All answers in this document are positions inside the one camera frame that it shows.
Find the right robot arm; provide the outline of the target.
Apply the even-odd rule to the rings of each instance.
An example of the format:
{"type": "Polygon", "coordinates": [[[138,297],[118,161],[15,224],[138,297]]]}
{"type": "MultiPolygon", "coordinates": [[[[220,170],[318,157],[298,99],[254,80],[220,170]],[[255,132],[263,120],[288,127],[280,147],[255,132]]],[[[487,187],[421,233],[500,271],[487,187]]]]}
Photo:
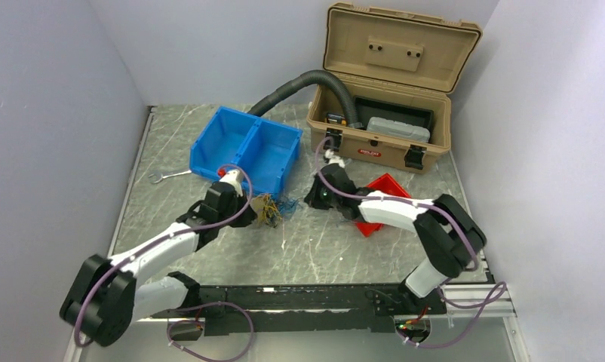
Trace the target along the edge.
{"type": "Polygon", "coordinates": [[[413,231],[426,258],[402,281],[400,307],[416,313],[442,283],[459,277],[478,263],[487,238],[451,195],[414,199],[357,187],[339,164],[327,164],[315,174],[304,201],[319,210],[338,210],[347,220],[377,223],[413,231]]]}

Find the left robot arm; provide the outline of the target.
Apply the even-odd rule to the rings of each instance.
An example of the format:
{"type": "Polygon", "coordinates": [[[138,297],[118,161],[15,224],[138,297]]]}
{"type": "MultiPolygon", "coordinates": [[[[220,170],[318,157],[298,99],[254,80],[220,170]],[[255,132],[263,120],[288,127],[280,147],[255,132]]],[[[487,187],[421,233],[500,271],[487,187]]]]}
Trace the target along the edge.
{"type": "Polygon", "coordinates": [[[249,225],[255,215],[248,200],[239,181],[224,177],[151,240],[111,259],[88,257],[60,308],[60,318],[73,327],[75,344],[109,346],[132,322],[161,311],[194,314],[202,301],[197,281],[178,271],[151,284],[146,281],[202,249],[221,228],[249,225]]]}

